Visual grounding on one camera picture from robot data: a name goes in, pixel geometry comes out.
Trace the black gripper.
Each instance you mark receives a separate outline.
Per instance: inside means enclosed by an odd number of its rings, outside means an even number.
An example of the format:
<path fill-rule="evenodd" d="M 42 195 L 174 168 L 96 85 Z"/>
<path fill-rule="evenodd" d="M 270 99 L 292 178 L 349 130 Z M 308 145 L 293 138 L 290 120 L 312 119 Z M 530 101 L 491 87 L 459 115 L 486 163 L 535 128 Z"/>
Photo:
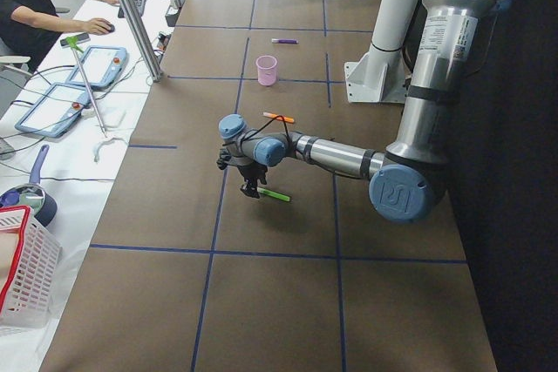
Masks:
<path fill-rule="evenodd" d="M 248 182 L 241 186 L 241 192 L 251 198 L 259 198 L 258 182 L 263 185 L 267 184 L 266 173 L 268 168 L 258 162 L 252 162 L 249 165 L 237 166 L 241 176 Z"/>

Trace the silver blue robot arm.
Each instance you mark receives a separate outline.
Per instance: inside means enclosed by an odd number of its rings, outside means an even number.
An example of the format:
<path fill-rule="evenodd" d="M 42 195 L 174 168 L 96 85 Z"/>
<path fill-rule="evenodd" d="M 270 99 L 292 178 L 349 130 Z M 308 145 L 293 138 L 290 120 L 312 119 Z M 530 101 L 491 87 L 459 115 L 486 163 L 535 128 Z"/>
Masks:
<path fill-rule="evenodd" d="M 345 83 L 352 103 L 403 105 L 398 136 L 383 152 L 288 129 L 267 133 L 231 114 L 219 124 L 217 165 L 236 168 L 254 198 L 270 167 L 300 159 L 367 180 L 373 207 L 390 221 L 423 219 L 446 190 L 448 126 L 478 22 L 504 1 L 381 0 L 370 48 L 346 64 Z"/>

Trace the person right hand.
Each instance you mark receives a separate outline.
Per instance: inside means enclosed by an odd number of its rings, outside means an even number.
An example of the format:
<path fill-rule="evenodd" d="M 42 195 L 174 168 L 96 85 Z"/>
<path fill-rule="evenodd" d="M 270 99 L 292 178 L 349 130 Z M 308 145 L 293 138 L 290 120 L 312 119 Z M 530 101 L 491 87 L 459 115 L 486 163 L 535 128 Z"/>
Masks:
<path fill-rule="evenodd" d="M 93 18 L 85 22 L 84 31 L 93 35 L 107 35 L 107 27 L 110 24 L 109 21 L 103 18 Z"/>

